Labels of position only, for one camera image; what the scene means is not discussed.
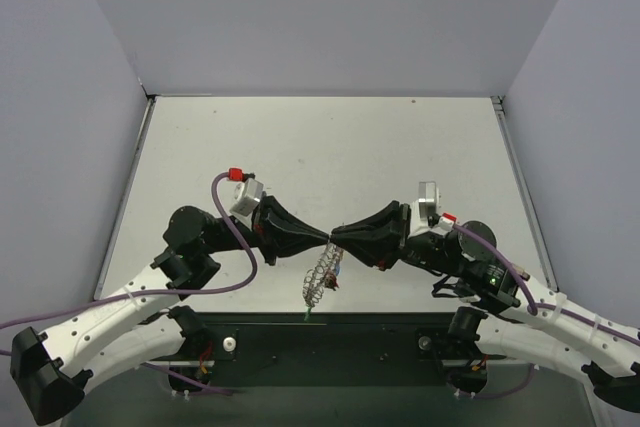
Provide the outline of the metal keyring disc with rings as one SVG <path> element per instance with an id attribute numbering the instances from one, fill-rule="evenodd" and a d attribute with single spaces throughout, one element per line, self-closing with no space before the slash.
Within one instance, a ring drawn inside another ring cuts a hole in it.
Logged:
<path id="1" fill-rule="evenodd" d="M 303 285 L 302 285 L 302 298 L 304 304 L 315 308 L 321 301 L 326 289 L 324 287 L 325 277 L 335 273 L 335 264 L 338 260 L 343 259 L 344 250 L 333 243 L 328 243 L 320 257 L 318 258 L 315 266 L 307 271 Z"/>

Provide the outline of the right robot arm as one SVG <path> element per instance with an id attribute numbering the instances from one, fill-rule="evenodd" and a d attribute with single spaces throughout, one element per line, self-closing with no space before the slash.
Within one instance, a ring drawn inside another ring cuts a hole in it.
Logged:
<path id="1" fill-rule="evenodd" d="M 639 410 L 639 330 L 606 319 L 510 262 L 483 223 L 461 224 L 436 203 L 397 201 L 331 241 L 363 264 L 401 261 L 440 276 L 435 297 L 462 301 L 451 335 L 484 355 L 536 364 L 591 387 L 601 401 Z"/>

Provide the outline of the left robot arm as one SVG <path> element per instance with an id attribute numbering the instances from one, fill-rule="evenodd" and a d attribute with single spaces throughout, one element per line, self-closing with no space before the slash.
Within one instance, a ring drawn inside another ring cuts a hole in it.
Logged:
<path id="1" fill-rule="evenodd" d="M 272 265 L 329 236 L 265 196 L 251 208 L 247 225 L 181 207 L 163 238 L 166 249 L 111 296 L 58 325 L 27 327 L 14 336 L 10 374 L 37 425 L 63 418 L 97 385 L 143 362 L 208 357 L 214 337 L 182 302 L 218 273 L 213 254 L 259 250 Z"/>

